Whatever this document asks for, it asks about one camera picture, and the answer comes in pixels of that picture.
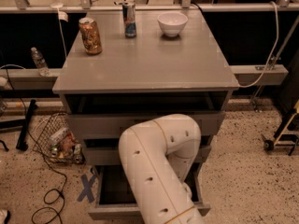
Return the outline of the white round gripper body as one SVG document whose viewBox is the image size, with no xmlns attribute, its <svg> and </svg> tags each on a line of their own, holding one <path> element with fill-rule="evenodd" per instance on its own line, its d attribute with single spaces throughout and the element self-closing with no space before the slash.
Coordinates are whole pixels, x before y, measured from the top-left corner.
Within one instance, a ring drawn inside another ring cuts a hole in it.
<svg viewBox="0 0 299 224">
<path fill-rule="evenodd" d="M 186 192 L 189 195 L 189 197 L 192 198 L 192 190 L 189 187 L 189 185 L 186 182 L 183 182 L 182 186 L 186 190 Z"/>
</svg>

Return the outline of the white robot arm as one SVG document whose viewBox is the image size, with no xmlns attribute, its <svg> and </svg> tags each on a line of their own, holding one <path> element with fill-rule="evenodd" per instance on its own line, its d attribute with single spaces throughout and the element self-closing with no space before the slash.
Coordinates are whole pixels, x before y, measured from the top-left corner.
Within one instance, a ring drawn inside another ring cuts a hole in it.
<svg viewBox="0 0 299 224">
<path fill-rule="evenodd" d="M 182 114 L 122 133 L 121 165 L 145 224 L 206 224 L 184 184 L 200 142 L 197 122 Z"/>
</svg>

